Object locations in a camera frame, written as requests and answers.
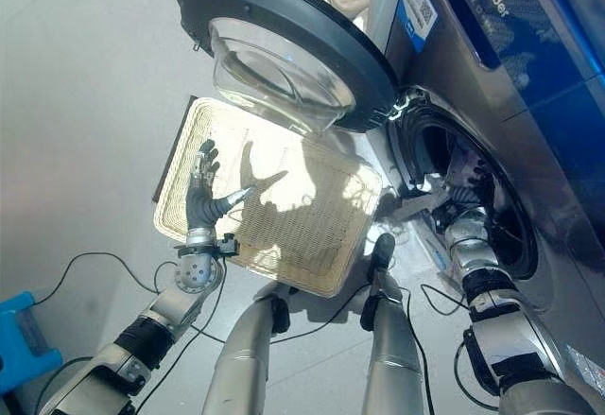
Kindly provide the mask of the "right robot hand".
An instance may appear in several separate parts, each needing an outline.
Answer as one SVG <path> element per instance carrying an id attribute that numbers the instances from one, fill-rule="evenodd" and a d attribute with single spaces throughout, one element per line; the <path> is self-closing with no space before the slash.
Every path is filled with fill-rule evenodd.
<path id="1" fill-rule="evenodd" d="M 450 200 L 492 213 L 495 183 L 488 163 L 465 147 L 454 147 L 445 176 Z"/>

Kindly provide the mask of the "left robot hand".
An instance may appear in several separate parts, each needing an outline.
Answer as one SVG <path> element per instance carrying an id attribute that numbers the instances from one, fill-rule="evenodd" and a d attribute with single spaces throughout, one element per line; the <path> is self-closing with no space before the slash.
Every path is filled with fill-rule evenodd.
<path id="1" fill-rule="evenodd" d="M 218 149 L 212 139 L 204 141 L 195 155 L 185 195 L 188 230 L 214 228 L 221 218 L 256 189 L 255 185 L 248 185 L 226 197 L 216 198 L 213 186 L 220 168 L 217 156 Z"/>

